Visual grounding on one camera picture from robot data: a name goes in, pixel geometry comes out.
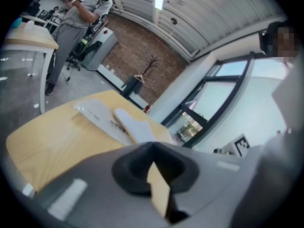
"white table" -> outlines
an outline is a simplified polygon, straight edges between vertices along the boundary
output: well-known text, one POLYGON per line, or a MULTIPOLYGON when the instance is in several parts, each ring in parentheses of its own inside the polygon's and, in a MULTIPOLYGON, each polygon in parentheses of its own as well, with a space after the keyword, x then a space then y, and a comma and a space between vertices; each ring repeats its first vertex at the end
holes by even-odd
POLYGON ((32 21, 35 21, 35 22, 39 22, 39 23, 43 23, 46 25, 46 21, 43 20, 43 19, 39 19, 37 17, 34 17, 34 16, 30 16, 30 15, 21 15, 20 17, 24 18, 24 19, 29 19, 29 20, 32 20, 32 21))
POLYGON ((27 30, 25 29, 25 25, 26 23, 22 23, 18 28, 13 28, 8 31, 6 38, 4 39, 2 50, 34 51, 31 75, 33 75, 37 52, 46 54, 40 80, 40 112, 43 114, 45 112, 44 93, 48 65, 51 61, 54 49, 58 49, 58 44, 51 36, 48 29, 35 25, 33 30, 27 30))
POLYGON ((56 27, 59 26, 59 24, 57 24, 57 23, 55 23, 55 22, 52 22, 52 21, 50 21, 50 20, 47 20, 43 27, 46 27, 47 24, 51 24, 51 25, 54 25, 54 26, 56 26, 56 27))

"white machine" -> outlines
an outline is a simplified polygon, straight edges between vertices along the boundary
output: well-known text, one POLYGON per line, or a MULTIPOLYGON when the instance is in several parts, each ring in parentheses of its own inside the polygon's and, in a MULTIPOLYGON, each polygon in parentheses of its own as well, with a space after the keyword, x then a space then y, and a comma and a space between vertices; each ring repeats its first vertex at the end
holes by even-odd
POLYGON ((107 27, 103 27, 93 39, 91 45, 94 44, 96 41, 102 42, 101 47, 96 52, 93 51, 89 53, 81 63, 82 66, 84 66, 87 70, 97 70, 99 65, 110 52, 110 50, 118 42, 118 39, 112 30, 107 27))

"floor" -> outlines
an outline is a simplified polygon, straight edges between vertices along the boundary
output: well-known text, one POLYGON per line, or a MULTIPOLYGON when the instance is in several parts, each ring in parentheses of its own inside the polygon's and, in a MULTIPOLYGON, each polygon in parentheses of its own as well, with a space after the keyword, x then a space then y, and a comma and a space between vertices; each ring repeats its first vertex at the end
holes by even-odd
MULTIPOLYGON (((24 187, 25 181, 8 156, 5 141, 10 133, 40 115, 39 86, 43 60, 43 54, 38 53, 35 74, 28 76, 33 52, 6 51, 0 56, 0 161, 8 180, 19 190, 24 187)), ((87 95, 113 89, 95 71, 83 67, 80 72, 74 69, 67 83, 65 78, 70 74, 71 69, 67 71, 64 66, 53 94, 46 96, 46 111, 87 95)))

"paper sheet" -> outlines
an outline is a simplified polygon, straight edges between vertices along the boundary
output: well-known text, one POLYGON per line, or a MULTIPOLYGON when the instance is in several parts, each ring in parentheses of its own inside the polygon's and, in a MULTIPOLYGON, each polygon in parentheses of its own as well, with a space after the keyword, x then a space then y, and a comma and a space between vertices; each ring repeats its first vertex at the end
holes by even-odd
POLYGON ((114 116, 125 128, 135 143, 157 141, 147 121, 137 121, 124 109, 119 108, 114 110, 114 116))
POLYGON ((128 133, 114 118, 112 111, 98 99, 88 99, 74 104, 89 121, 106 132, 109 136, 125 145, 134 144, 128 133))

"man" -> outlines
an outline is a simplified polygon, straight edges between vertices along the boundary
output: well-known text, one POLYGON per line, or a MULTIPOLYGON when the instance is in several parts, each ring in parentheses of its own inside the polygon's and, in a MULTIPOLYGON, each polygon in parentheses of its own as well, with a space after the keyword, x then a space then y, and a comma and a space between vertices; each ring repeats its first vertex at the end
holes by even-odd
POLYGON ((53 15, 57 15, 58 13, 58 10, 59 10, 59 7, 56 6, 54 7, 53 9, 51 9, 49 12, 47 12, 47 15, 46 15, 46 20, 49 20, 53 17, 53 15))
POLYGON ((60 24, 61 21, 63 20, 63 17, 66 15, 67 11, 68 11, 67 9, 63 9, 62 12, 59 12, 57 15, 54 15, 52 18, 52 22, 60 24))
POLYGON ((261 49, 269 57, 293 63, 299 54, 301 42, 288 20, 269 24, 266 33, 260 32, 259 36, 261 49))
POLYGON ((92 22, 109 12, 112 3, 112 0, 84 0, 83 2, 76 0, 73 4, 67 3, 69 11, 52 34, 59 48, 48 68, 46 95, 52 94, 62 67, 73 47, 80 42, 92 22))

